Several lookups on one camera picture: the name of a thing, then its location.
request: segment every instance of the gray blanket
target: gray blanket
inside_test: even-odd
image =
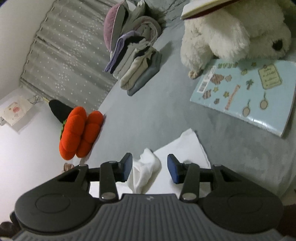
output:
[[[211,164],[222,164],[281,196],[296,175],[294,109],[280,138],[190,102],[199,79],[189,79],[181,63],[183,34],[184,24],[179,21],[164,30],[154,44],[163,55],[160,71],[140,91],[130,97],[120,90],[119,82],[114,86],[100,107],[106,120],[87,163],[98,167],[120,160],[126,152],[138,158],[145,148],[155,151],[192,128]],[[296,60],[295,56],[293,39],[286,59]]]

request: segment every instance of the gray curtain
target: gray curtain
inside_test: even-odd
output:
[[[110,0],[57,0],[28,54],[21,82],[48,99],[97,110],[116,80],[104,68],[110,60],[103,24]]]

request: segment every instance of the white wall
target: white wall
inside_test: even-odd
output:
[[[15,100],[30,98],[25,88],[0,100],[0,109]],[[18,197],[61,174],[65,161],[59,154],[61,123],[46,102],[34,105],[13,127],[0,126],[0,223],[9,220]]]
[[[0,7],[0,99],[18,87],[33,37],[54,0],[7,0]]]

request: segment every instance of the paper bag on wall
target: paper bag on wall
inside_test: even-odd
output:
[[[0,116],[6,120],[11,126],[17,123],[33,105],[23,96],[18,97],[16,102],[13,102],[4,111],[0,112]]]

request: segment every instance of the barcode sticker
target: barcode sticker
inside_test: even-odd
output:
[[[214,75],[215,69],[216,69],[216,66],[208,67],[208,71],[204,76],[204,79],[202,80],[200,86],[198,87],[197,93],[203,94],[205,92],[205,89],[207,88],[208,83],[210,82],[211,78]]]

